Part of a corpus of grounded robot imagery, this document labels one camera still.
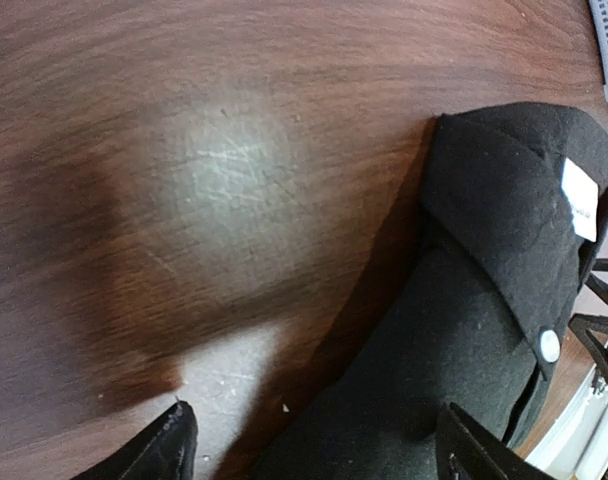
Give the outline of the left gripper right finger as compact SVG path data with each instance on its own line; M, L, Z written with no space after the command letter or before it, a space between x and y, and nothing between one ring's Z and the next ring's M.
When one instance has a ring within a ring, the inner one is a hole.
M455 403L445 404L438 415L435 456L440 480L553 480Z

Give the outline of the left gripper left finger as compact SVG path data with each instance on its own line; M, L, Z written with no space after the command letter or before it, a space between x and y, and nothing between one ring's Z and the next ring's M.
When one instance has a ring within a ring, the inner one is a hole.
M191 480L197 435L193 408L178 400L117 451L73 479Z

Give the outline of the black long sleeve shirt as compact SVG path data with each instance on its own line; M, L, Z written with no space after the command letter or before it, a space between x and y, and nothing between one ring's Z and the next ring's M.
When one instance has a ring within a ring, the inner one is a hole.
M254 479L434 479L441 408L507 446L537 419L608 229L608 134L584 111L513 103L441 116L403 290Z

